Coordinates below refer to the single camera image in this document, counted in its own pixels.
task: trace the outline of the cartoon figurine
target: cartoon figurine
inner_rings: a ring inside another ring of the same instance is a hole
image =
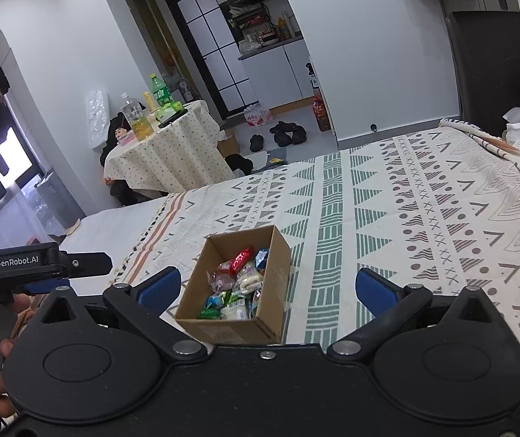
[[[120,142],[120,140],[122,138],[124,138],[124,136],[128,133],[128,130],[126,130],[125,128],[116,128],[116,131],[114,132],[114,135],[116,136],[116,139],[118,139],[118,142]]]

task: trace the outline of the kitchen counter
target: kitchen counter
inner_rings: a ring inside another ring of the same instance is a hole
[[[246,54],[245,56],[242,56],[242,57],[238,58],[238,60],[244,60],[244,59],[247,59],[247,58],[251,58],[253,56],[257,56],[258,54],[262,54],[263,52],[270,51],[271,49],[279,48],[281,46],[285,46],[287,44],[290,44],[291,42],[296,42],[296,41],[302,40],[302,39],[304,39],[303,35],[295,36],[295,37],[293,37],[291,39],[286,39],[284,41],[277,42],[276,44],[272,44],[270,46],[266,46],[265,48],[256,49],[256,51],[250,52],[249,54]]]

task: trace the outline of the glass door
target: glass door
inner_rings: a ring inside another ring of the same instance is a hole
[[[223,119],[258,101],[216,0],[167,0]]]

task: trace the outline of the blue gripper pad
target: blue gripper pad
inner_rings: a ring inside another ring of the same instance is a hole
[[[69,286],[69,279],[45,279],[43,281],[36,281],[35,283],[24,284],[25,289],[29,295],[35,296],[38,294],[49,294],[58,286]]]
[[[403,297],[402,289],[376,272],[362,268],[355,278],[357,299],[378,317],[395,306]]]
[[[173,266],[154,274],[133,288],[133,296],[145,309],[157,316],[179,297],[181,273]]]

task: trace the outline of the blue candy wrapper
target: blue candy wrapper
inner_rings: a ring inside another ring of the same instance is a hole
[[[266,262],[268,260],[268,252],[269,249],[265,248],[263,250],[260,250],[258,254],[256,255],[256,269],[266,269]]]

